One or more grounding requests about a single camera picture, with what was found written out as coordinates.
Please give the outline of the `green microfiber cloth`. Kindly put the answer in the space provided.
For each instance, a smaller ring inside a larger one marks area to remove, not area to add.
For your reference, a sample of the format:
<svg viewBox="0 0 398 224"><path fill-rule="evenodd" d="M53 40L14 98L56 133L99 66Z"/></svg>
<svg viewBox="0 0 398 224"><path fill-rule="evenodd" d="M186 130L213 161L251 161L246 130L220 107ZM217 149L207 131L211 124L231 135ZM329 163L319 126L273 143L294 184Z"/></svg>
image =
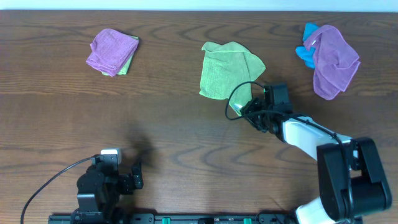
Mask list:
<svg viewBox="0 0 398 224"><path fill-rule="evenodd" d="M237 42L206 42L199 94L214 100L229 100L237 115L252 100L251 82L265 70L262 60Z"/></svg>

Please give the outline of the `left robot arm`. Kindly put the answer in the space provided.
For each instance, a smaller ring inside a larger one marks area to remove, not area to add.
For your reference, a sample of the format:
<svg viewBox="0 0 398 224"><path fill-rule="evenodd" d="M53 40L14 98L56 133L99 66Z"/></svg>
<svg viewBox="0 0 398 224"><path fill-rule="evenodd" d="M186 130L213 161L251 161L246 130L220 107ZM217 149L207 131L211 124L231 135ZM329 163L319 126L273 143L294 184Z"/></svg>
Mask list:
<svg viewBox="0 0 398 224"><path fill-rule="evenodd" d="M130 173L120 174L115 154L96 155L91 160L92 165L76 183L79 207L70 223L129 223L130 218L117 204L120 196L143 188L141 162L136 161Z"/></svg>

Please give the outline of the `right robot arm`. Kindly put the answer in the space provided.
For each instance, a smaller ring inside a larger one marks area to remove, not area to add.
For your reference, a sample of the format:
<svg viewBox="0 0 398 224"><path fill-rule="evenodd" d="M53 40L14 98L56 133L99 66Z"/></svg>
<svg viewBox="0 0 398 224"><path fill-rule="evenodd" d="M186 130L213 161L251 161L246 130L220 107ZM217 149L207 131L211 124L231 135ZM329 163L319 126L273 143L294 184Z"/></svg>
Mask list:
<svg viewBox="0 0 398 224"><path fill-rule="evenodd" d="M320 195L297 207L290 221L359 223L362 216L391 207L391 190L372 139L338 134L295 113L285 84L265 85L263 92L262 99L241 108L242 118L317 162Z"/></svg>

